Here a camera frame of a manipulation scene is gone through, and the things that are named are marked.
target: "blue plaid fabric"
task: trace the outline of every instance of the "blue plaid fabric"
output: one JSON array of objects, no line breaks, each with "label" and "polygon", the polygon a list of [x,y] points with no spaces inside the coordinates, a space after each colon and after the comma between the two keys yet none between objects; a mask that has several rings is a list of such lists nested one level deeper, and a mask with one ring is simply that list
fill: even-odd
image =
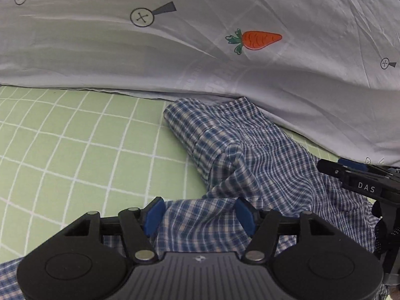
[{"label": "blue plaid fabric", "polygon": [[[285,216],[312,211],[369,251],[374,228],[366,197],[341,188],[317,170],[318,158],[289,138],[246,98],[219,105],[180,99],[164,112],[207,185],[202,199],[167,202],[167,212],[153,241],[157,252],[224,252],[242,254],[250,240],[236,219],[239,196],[256,208]],[[105,243],[118,247],[117,238]],[[277,254],[296,243],[282,236]],[[15,273],[19,259],[0,266],[0,298],[23,299]],[[377,300],[386,298],[382,286]]]}]

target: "green bed sheet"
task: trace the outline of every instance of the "green bed sheet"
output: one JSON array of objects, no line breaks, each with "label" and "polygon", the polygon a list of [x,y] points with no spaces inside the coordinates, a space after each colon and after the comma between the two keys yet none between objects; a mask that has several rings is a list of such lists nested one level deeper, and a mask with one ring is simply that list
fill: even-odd
[{"label": "green bed sheet", "polygon": [[[169,102],[94,91],[0,87],[0,262],[87,211],[114,216],[206,188],[163,121]],[[318,157],[338,158],[286,131]]]}]

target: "green carrot leaf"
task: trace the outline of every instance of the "green carrot leaf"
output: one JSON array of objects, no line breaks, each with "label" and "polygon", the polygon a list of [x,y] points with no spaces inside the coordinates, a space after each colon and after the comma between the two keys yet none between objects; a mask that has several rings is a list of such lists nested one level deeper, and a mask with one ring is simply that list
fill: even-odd
[{"label": "green carrot leaf", "polygon": [[226,36],[225,39],[227,40],[228,44],[240,44],[242,41],[235,36]]},{"label": "green carrot leaf", "polygon": [[243,49],[243,45],[242,44],[237,45],[236,48],[235,48],[235,53],[237,55],[240,55],[242,53],[242,49]]},{"label": "green carrot leaf", "polygon": [[235,34],[240,40],[242,40],[242,31],[239,28],[235,31]]}]

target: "orange carrot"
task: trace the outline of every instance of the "orange carrot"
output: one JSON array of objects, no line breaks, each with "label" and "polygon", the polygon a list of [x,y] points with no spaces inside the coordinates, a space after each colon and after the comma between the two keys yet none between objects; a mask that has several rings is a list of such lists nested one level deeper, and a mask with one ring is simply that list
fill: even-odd
[{"label": "orange carrot", "polygon": [[235,53],[238,55],[242,53],[243,46],[249,50],[256,51],[282,39],[280,34],[267,33],[265,31],[251,30],[242,34],[242,31],[238,29],[235,34],[236,36],[226,36],[225,39],[228,44],[238,44],[235,48]]}]

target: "white blanket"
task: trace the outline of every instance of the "white blanket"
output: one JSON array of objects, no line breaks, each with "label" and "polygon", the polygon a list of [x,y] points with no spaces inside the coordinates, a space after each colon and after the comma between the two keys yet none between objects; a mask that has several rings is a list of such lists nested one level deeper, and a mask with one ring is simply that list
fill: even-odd
[{"label": "white blanket", "polygon": [[246,96],[339,156],[400,166],[397,28],[400,0],[0,0],[0,84]]}]

